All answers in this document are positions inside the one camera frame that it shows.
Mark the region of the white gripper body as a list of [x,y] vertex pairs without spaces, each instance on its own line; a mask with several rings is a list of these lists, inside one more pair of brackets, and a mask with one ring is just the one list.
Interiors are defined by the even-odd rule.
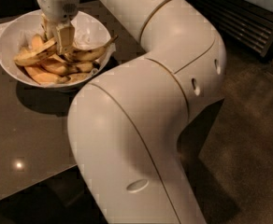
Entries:
[[79,0],[37,0],[37,3],[49,21],[71,21],[78,14]]

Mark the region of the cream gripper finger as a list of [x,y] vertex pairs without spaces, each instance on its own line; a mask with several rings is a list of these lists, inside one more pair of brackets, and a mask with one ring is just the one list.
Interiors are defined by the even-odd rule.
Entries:
[[57,42],[57,52],[65,54],[70,51],[74,42],[75,27],[71,21],[54,22],[52,32]]
[[54,37],[53,23],[46,17],[44,13],[41,14],[41,26],[47,40]]

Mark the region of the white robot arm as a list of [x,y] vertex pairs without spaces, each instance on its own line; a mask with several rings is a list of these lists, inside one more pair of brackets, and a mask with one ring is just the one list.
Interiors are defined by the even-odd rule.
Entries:
[[87,83],[67,130],[81,175],[110,224],[206,224],[177,151],[220,98],[226,52],[185,0],[100,0],[144,49]]

